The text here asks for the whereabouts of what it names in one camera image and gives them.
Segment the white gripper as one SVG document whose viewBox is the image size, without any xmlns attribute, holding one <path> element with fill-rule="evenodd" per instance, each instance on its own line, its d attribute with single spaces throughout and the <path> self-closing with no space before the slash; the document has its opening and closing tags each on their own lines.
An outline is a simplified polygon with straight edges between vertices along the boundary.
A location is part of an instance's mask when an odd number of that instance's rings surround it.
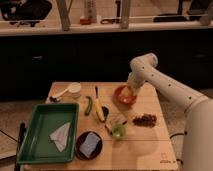
<svg viewBox="0 0 213 171">
<path fill-rule="evenodd" d="M 140 89 L 144 84 L 144 81 L 141 79 L 138 79 L 136 76 L 134 75 L 129 75 L 128 79 L 127 79 L 127 85 L 129 86 L 125 86 L 122 91 L 121 94 L 125 97 L 130 97 L 130 96 L 136 96 L 137 93 L 134 92 L 133 90 L 138 90 Z"/>
</svg>

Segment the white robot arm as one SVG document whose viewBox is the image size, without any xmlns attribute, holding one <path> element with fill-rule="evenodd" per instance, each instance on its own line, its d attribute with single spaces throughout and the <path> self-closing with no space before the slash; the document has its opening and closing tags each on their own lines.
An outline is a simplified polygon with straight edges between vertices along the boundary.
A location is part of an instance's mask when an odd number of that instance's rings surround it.
<svg viewBox="0 0 213 171">
<path fill-rule="evenodd" d="M 154 53 L 133 58 L 127 85 L 138 93 L 148 82 L 187 115 L 181 171 L 213 171 L 213 98 L 163 74 L 157 64 Z"/>
</svg>

